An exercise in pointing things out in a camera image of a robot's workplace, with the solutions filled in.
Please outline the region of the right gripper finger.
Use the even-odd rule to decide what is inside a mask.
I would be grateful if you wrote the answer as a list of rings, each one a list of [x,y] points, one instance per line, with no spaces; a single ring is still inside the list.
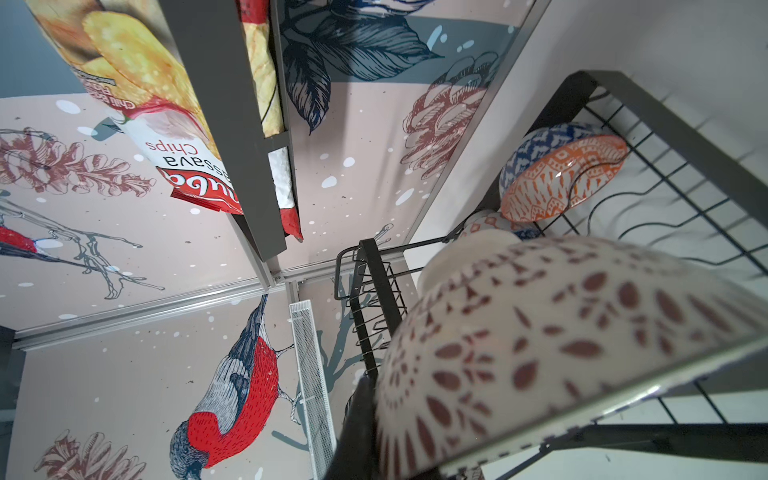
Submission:
[[[375,383],[362,377],[352,396],[325,480],[379,479],[375,429]]]

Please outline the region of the white lattice patterned bowl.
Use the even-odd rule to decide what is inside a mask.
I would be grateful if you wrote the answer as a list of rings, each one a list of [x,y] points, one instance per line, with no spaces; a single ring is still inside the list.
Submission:
[[[479,248],[391,337],[376,386],[380,474],[455,474],[766,346],[766,300],[689,261],[583,236]]]

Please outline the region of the red patterned bowl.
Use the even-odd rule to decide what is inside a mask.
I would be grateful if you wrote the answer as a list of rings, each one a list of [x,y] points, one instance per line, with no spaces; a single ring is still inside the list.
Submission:
[[[500,212],[514,223],[553,218],[616,177],[625,140],[598,125],[571,122],[528,134],[499,177]]]

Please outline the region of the black wire dish rack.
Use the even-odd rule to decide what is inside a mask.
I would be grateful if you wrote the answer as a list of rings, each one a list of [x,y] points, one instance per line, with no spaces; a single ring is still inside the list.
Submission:
[[[626,75],[580,71],[556,90],[533,130],[579,120],[626,141],[629,154],[604,188],[575,207],[531,222],[538,238],[596,237],[689,261],[767,302],[767,174],[756,152],[709,118],[658,99]],[[435,238],[420,270],[419,299],[479,248],[525,242],[502,230]],[[391,337],[411,307],[397,275],[365,240],[355,250],[356,288],[371,286],[390,339],[368,376],[376,386]],[[711,374],[579,430],[455,474],[410,479],[763,479],[767,475],[767,346]]]

